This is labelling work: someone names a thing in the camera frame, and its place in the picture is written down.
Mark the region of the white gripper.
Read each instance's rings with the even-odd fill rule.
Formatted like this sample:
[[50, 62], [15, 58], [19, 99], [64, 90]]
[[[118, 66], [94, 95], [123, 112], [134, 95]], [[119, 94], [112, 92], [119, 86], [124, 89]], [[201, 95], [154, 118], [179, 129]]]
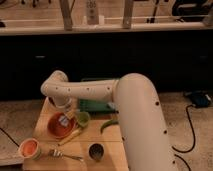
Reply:
[[70, 98], [49, 97], [48, 100], [55, 108], [63, 113], [71, 110], [72, 100]]

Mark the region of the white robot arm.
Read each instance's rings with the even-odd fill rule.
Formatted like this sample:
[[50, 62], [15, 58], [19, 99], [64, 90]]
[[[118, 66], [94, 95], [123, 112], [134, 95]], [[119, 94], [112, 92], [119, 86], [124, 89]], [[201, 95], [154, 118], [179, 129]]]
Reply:
[[158, 94], [146, 76], [130, 73], [119, 79], [70, 82], [56, 70], [41, 92], [62, 111], [73, 98], [114, 103], [129, 171], [178, 171]]

